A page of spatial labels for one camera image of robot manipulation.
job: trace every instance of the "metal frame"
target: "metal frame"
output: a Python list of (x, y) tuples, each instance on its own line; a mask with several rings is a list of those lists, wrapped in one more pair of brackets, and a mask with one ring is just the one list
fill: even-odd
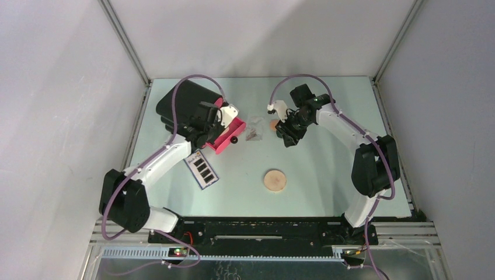
[[(149, 93), (151, 90), (151, 81), (142, 66), (138, 55), (132, 46), (127, 34), (122, 27), (118, 16), (112, 7), (109, 0), (99, 0), (102, 9), (109, 18), (116, 34), (121, 40), (124, 49), (126, 50), (129, 58), (136, 67), (141, 79), (147, 86), (142, 103), (137, 113), (136, 121), (134, 124), (133, 134), (129, 140), (128, 148), (126, 150), (125, 158), (123, 161), (123, 168), (129, 166), (131, 156), (134, 151), (134, 147), (137, 141), (137, 135), (139, 133), (144, 111), (148, 102)], [(387, 133), (393, 135), (393, 129), (389, 122), (389, 118), (386, 113), (384, 101), (380, 95), (379, 91), (379, 81), (381, 80), (383, 73), (385, 72), (389, 62), (391, 61), (393, 55), (396, 52), (397, 47), (403, 40), (409, 26), (411, 25), (414, 18), (417, 16), (420, 9), (423, 7), (425, 0), (415, 0), (406, 19), (404, 20), (399, 32), (397, 33), (391, 47), (379, 69), (377, 70), (374, 78), (371, 79), (371, 85), (377, 100), (377, 104), (380, 110), (380, 114), (384, 121), (384, 125)], [(416, 205), (414, 203), (414, 195), (411, 191), (410, 184), (407, 180), (407, 174), (403, 167), (402, 161), (400, 161), (401, 166), (401, 180), (406, 191), (406, 196), (410, 204), (410, 209), (414, 213), (416, 211)], [(450, 275), (444, 253), (441, 248), (440, 240), (437, 236), (436, 229), (432, 222), (404, 222), (403, 220), (392, 221), (392, 222), (373, 222), (372, 224), (376, 227), (378, 235), (378, 245), (371, 246), (373, 250), (390, 250), (390, 249), (406, 249), (406, 250), (424, 250), (425, 257), (428, 259), (428, 264), (430, 266), (431, 274), (435, 280), (452, 279)], [(147, 230), (140, 230), (137, 233), (125, 233), (120, 236), (117, 240), (108, 242), (102, 238), (100, 227), (101, 219), (97, 220), (93, 233), (88, 245), (88, 249), (85, 254), (85, 258), (79, 273), (78, 279), (96, 279), (97, 269), (102, 258), (132, 258), (132, 259), (147, 259), (147, 260), (161, 260), (164, 258), (164, 252), (170, 247), (175, 247), (174, 244), (149, 244)], [(110, 235), (113, 235), (120, 231), (121, 227), (113, 222), (109, 222), (107, 230)], [(251, 257), (241, 257), (232, 255), (202, 255), (203, 260), (248, 260), (248, 261), (342, 261), (341, 253), (344, 250), (355, 249), (356, 246), (332, 246), (334, 257), (277, 257), (277, 258), (267, 258), (261, 256), (251, 256)]]

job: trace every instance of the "wall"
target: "wall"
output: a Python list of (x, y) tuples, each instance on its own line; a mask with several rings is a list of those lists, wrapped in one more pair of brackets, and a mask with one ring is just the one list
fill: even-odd
[(151, 78), (374, 75), (414, 0), (112, 1)]
[(97, 1), (0, 3), (0, 278), (76, 279), (144, 86)]
[(427, 1), (381, 81), (417, 202), (455, 279), (493, 279), (495, 5)]

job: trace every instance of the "open pink box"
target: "open pink box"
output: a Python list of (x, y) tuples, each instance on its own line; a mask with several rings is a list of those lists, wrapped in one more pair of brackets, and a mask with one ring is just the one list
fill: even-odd
[[(215, 105), (217, 105), (218, 107), (222, 106), (222, 101), (223, 99), (220, 98), (219, 100), (217, 100), (217, 102), (215, 102)], [(210, 143), (206, 143), (206, 145), (212, 148), (217, 155), (219, 155), (225, 148), (227, 148), (227, 146), (231, 143), (232, 137), (239, 136), (246, 129), (246, 123), (240, 118), (236, 117), (232, 120), (227, 129), (229, 130), (226, 133), (220, 135), (217, 140), (215, 140), (215, 144), (212, 145)]]

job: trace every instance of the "white tabletop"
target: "white tabletop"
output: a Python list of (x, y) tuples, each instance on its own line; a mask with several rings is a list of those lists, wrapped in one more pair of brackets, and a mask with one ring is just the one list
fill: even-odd
[[(148, 193), (150, 205), (167, 207), (183, 216), (340, 216), (357, 192), (351, 182), (354, 151), (351, 153), (329, 131), (311, 125), (297, 146), (285, 148), (283, 140), (269, 129), (270, 94), (283, 78), (215, 79), (226, 93), (227, 101), (239, 109), (239, 116), (265, 119), (263, 139), (230, 144), (220, 155), (210, 148), (203, 154), (220, 180), (201, 190), (184, 162), (166, 173)], [(347, 116), (379, 135), (385, 135), (369, 79), (367, 77), (323, 77), (333, 97)], [(170, 135), (155, 112), (158, 101), (177, 84), (178, 79), (155, 79), (145, 109), (131, 164), (147, 158)], [(205, 79), (193, 79), (219, 92)], [(310, 78), (295, 78), (280, 87), (275, 100), (285, 100), (294, 108), (289, 92), (307, 83), (318, 95), (325, 88)], [(287, 186), (273, 193), (263, 185), (263, 176), (279, 169), (287, 176)], [(375, 216), (410, 216), (407, 199), (399, 181), (392, 201), (381, 201)]]

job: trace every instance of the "clear plastic bag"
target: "clear plastic bag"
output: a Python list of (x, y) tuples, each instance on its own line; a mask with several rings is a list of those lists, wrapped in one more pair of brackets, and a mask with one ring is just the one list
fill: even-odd
[(246, 141), (260, 141), (263, 139), (263, 117), (250, 117), (246, 126)]

